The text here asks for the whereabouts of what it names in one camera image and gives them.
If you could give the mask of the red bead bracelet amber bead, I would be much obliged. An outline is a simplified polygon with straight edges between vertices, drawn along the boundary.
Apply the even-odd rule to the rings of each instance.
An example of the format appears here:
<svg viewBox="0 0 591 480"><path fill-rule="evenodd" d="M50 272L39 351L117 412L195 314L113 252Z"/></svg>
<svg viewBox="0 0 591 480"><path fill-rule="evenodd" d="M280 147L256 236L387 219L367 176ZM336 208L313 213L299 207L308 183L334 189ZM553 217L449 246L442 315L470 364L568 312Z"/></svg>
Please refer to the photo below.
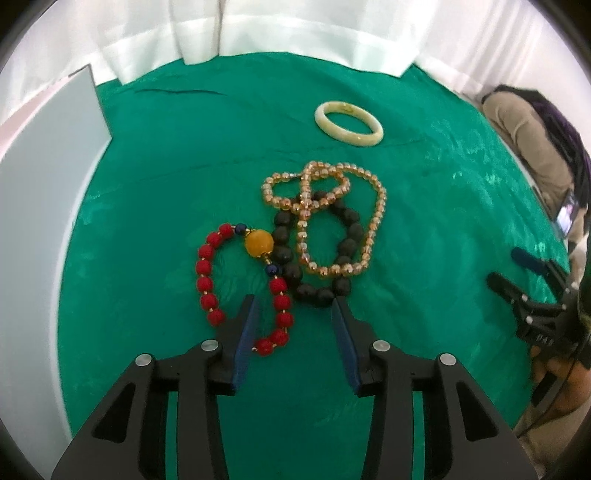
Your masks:
<svg viewBox="0 0 591 480"><path fill-rule="evenodd" d="M253 341L252 351L269 356L287 345L288 331L294 326L293 301L287 280L271 255L276 242L270 232L252 229L243 223L223 223L209 233L197 249L195 288L205 318L213 327L226 320L225 307L239 293L260 293L266 287L273 303L273 329Z"/></svg>

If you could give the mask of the cream jade bangle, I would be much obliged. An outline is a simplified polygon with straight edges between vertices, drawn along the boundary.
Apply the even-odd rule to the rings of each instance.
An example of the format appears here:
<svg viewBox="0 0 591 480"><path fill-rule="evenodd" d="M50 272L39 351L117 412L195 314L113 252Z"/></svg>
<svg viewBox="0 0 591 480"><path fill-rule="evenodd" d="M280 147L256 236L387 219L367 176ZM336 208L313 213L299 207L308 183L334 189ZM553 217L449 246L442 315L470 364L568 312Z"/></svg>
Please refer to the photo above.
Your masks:
<svg viewBox="0 0 591 480"><path fill-rule="evenodd" d="M343 101L316 107L315 124L332 139L356 147L377 146L384 138L384 127L374 115Z"/></svg>

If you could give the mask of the white box with brown base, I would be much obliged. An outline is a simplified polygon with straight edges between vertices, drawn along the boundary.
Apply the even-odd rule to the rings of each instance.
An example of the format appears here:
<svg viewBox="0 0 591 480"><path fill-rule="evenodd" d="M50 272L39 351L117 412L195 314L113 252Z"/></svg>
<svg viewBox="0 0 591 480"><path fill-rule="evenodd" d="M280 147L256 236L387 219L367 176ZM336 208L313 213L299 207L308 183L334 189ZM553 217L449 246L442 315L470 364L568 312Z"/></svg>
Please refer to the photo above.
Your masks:
<svg viewBox="0 0 591 480"><path fill-rule="evenodd" d="M57 353L64 264L110 141L89 66L1 126L1 420L44 478L71 439Z"/></svg>

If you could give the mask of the smartphone lit screen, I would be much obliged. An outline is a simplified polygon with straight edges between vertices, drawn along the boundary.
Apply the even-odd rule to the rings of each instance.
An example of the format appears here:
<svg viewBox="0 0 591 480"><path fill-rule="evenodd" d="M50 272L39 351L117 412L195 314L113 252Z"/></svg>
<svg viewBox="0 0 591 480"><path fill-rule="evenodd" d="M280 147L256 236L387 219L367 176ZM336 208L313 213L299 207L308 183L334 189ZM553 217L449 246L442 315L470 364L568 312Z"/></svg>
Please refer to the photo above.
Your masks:
<svg viewBox="0 0 591 480"><path fill-rule="evenodd" d="M578 210L579 203L574 191L569 190L563 199L555 219L555 224L563 237L566 237L570 233Z"/></svg>

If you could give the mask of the white curtain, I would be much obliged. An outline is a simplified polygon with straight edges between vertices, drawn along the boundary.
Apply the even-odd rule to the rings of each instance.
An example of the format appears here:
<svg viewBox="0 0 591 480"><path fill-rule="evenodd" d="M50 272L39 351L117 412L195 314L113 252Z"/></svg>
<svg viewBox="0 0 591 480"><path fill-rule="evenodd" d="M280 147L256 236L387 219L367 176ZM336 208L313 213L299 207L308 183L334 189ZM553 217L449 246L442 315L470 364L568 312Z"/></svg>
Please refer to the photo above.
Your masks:
<svg viewBox="0 0 591 480"><path fill-rule="evenodd" d="M572 110L590 96L531 1L56 1L1 59L1 114L83 66L96 83L129 83L175 60L255 52L393 76L417 65L468 97L504 83Z"/></svg>

